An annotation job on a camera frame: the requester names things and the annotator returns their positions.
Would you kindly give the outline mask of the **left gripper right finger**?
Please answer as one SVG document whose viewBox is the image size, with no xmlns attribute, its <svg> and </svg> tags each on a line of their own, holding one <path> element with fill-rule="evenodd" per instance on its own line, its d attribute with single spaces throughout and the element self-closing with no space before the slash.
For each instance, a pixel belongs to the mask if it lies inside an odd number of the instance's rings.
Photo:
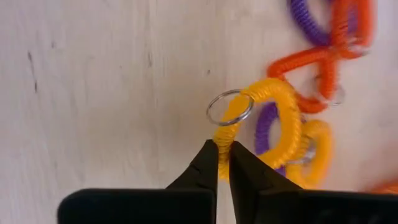
<svg viewBox="0 0 398 224">
<path fill-rule="evenodd" d="M 398 224 L 398 196 L 305 190 L 232 144 L 229 182 L 237 224 Z"/>
</svg>

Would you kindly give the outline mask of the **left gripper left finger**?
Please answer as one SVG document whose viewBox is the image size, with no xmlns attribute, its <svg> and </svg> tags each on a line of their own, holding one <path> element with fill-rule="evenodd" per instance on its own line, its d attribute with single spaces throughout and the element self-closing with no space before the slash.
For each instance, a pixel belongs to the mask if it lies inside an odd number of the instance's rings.
<svg viewBox="0 0 398 224">
<path fill-rule="evenodd" d="M 57 224 L 215 224 L 218 149 L 212 140 L 164 189 L 81 189 L 65 197 Z"/>
</svg>

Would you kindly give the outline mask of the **yellow spiral coil wristband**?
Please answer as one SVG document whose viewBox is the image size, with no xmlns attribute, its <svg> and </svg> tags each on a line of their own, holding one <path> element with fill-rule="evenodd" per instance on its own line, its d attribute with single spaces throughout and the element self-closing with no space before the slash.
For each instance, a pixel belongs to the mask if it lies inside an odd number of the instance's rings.
<svg viewBox="0 0 398 224">
<path fill-rule="evenodd" d="M 302 133 L 300 110 L 294 89 L 289 84 L 277 78 L 266 78 L 239 90 L 238 95 L 229 102 L 221 120 L 226 122 L 236 119 L 249 106 L 269 100 L 276 103 L 282 132 L 276 147 L 260 155 L 259 158 L 271 168 L 278 169 L 297 152 Z M 229 155 L 240 125 L 238 121 L 227 126 L 220 126 L 213 136 L 213 141 L 218 147 L 220 179 L 229 179 Z"/>
<path fill-rule="evenodd" d="M 321 120 L 302 126 L 297 152 L 285 167 L 285 176 L 304 189 L 317 189 L 326 176 L 332 153 L 331 128 Z"/>
</svg>

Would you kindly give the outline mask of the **purple spiral coil wristband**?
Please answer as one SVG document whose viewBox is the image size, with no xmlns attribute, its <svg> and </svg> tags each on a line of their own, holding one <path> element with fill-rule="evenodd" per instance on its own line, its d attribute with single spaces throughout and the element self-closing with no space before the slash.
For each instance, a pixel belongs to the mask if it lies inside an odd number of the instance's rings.
<svg viewBox="0 0 398 224">
<path fill-rule="evenodd" d="M 308 0 L 288 0 L 292 18 L 309 42 L 317 47 L 329 47 L 331 45 L 331 34 L 315 20 L 310 12 L 307 1 Z M 352 6 L 348 16 L 348 34 L 357 34 L 355 33 L 359 27 L 357 15 L 356 9 Z M 352 38 L 353 41 L 360 40 L 359 35 L 353 36 Z"/>
<path fill-rule="evenodd" d="M 266 103 L 257 119 L 256 132 L 254 138 L 255 153 L 261 156 L 270 150 L 270 131 L 275 120 L 279 119 L 279 111 L 276 103 Z"/>
</svg>

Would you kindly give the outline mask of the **orange spiral coil wristband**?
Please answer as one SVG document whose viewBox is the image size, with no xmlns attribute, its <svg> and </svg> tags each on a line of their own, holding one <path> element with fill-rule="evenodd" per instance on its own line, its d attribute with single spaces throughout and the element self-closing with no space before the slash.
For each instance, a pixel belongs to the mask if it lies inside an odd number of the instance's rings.
<svg viewBox="0 0 398 224">
<path fill-rule="evenodd" d="M 373 0 L 333 0 L 332 60 L 354 59 L 369 52 L 374 34 Z"/>
<path fill-rule="evenodd" d="M 303 96 L 295 91 L 298 107 L 308 114 L 320 113 L 328 108 L 329 101 L 336 95 L 338 81 L 338 55 L 327 47 L 315 47 L 303 50 L 271 63 L 266 75 L 268 78 L 278 78 L 287 81 L 285 74 L 310 64 L 318 68 L 317 93 L 313 96 Z"/>
</svg>

